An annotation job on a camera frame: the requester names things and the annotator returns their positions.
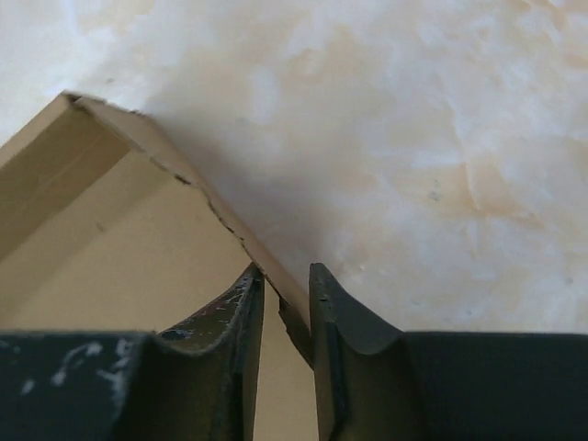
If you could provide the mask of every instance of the white paint scratch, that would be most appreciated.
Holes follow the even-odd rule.
[[[117,355],[120,357],[119,361],[117,361],[114,365],[112,365],[113,369],[122,369],[129,364],[130,360],[130,350],[133,347],[133,343],[129,340],[125,340],[121,338],[117,343]]]
[[[22,385],[22,389],[20,390],[20,395],[29,395],[31,391],[35,388],[35,380],[34,379],[27,379],[25,384]]]
[[[110,382],[110,389],[112,391],[112,401],[114,404],[120,408],[124,401],[125,395],[125,377],[122,370],[117,372],[107,372],[104,369],[99,369],[96,371],[96,374],[106,381]]]
[[[55,387],[60,387],[67,378],[67,369],[69,367],[79,368],[84,363],[84,360],[76,360],[74,363],[74,357],[84,353],[86,357],[97,356],[102,352],[102,345],[99,342],[90,342],[84,345],[77,346],[76,348],[65,354],[62,361],[62,366],[59,368],[53,376],[51,376],[51,384]]]

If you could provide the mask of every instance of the curved metal jaw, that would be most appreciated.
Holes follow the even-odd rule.
[[[403,333],[311,266],[321,440],[588,439],[588,336]]]
[[[0,335],[0,439],[251,440],[264,280],[161,334]]]

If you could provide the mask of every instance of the white marble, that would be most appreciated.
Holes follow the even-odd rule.
[[[64,88],[154,115],[303,285],[588,331],[586,0],[0,0],[0,141]]]

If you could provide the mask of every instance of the cardboard box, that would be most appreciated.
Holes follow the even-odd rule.
[[[0,149],[0,223],[0,329],[161,331],[252,258],[308,324],[303,290],[155,125],[93,98],[58,96]],[[259,439],[313,439],[312,374],[266,296]],[[279,415],[304,421],[283,434]]]

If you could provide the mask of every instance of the cardboard corner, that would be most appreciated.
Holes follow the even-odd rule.
[[[238,240],[244,251],[259,266],[280,298],[280,317],[288,335],[307,362],[311,359],[310,312],[308,295],[291,274],[269,253],[251,230],[236,216],[216,190],[146,115],[109,104],[103,99],[65,92],[72,106],[94,116],[103,125],[125,138],[136,150],[171,173],[177,180],[199,189],[221,224]]]

